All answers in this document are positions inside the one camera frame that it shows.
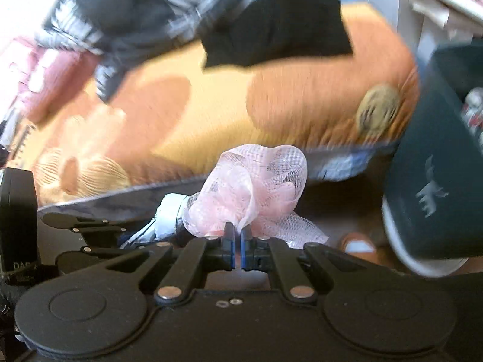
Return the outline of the pink mesh netting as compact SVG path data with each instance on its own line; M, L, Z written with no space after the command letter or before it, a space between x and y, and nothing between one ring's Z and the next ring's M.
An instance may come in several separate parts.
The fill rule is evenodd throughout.
M221 154L189 198L183 224L195 237L220 235L231 223L237 233L249 227L255 237L278 238L293 249L325 244L328 237L295 212L307 174L305 155L292 145L239 145Z

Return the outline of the grey white wrapper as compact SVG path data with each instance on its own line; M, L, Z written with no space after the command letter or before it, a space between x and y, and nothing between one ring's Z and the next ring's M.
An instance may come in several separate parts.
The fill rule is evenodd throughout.
M196 234L190 232L184 222L192 200L198 193L192 196L176 193L167 194L162 200L155 215L146 225L129 236L120 244L121 249L134 249L153 243L169 242L176 246L184 247Z

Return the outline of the white printed snack bag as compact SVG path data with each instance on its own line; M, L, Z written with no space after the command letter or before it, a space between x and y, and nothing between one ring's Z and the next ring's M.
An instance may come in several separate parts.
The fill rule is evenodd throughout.
M482 96L483 88L473 88L465 97L461 117L473 136L482 140Z

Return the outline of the dark teal trash bin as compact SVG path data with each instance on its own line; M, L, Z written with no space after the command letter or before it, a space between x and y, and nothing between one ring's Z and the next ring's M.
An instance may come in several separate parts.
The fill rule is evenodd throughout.
M385 233L420 276L451 275L482 254L482 151L461 115L481 86L481 42L436 49L387 173Z

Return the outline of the orange brown slipper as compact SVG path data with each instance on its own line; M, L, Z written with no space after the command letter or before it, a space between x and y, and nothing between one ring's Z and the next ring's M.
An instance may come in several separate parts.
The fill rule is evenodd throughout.
M360 258L367 262L380 265L381 259L376 246L367 235L361 233L349 233L343 237L338 249L346 254Z

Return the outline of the orange floral bed cover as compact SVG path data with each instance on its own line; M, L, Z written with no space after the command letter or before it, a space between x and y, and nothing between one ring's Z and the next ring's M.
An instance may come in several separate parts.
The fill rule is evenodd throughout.
M128 74L109 104L93 77L42 123L22 114L7 165L33 173L41 206L209 173L244 144L294 145L312 181L341 181L391 151L419 97L413 53L367 2L341 0L353 53L206 69L202 43Z

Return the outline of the pink quilted blanket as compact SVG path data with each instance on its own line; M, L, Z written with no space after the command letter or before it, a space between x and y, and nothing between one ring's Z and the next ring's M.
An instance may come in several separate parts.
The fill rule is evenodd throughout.
M18 97L22 114L35 124L74 100L99 62L90 52L42 48L25 38L16 38L14 45L20 55L11 65L21 70Z

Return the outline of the black folded cloth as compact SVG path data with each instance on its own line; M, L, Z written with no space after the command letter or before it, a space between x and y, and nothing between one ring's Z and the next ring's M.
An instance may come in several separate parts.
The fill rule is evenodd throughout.
M257 0L201 39L206 69L353 53L341 0Z

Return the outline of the black white striped garment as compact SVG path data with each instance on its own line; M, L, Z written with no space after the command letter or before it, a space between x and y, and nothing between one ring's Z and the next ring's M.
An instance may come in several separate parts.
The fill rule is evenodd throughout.
M256 0L56 0L40 47L100 56L94 78L105 103L139 65L208 34Z

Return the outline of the white corner shelf unit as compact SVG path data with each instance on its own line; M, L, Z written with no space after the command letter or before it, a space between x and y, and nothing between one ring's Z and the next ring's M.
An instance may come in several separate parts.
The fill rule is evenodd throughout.
M482 37L482 5L474 0L399 0L397 30L419 60L440 46Z

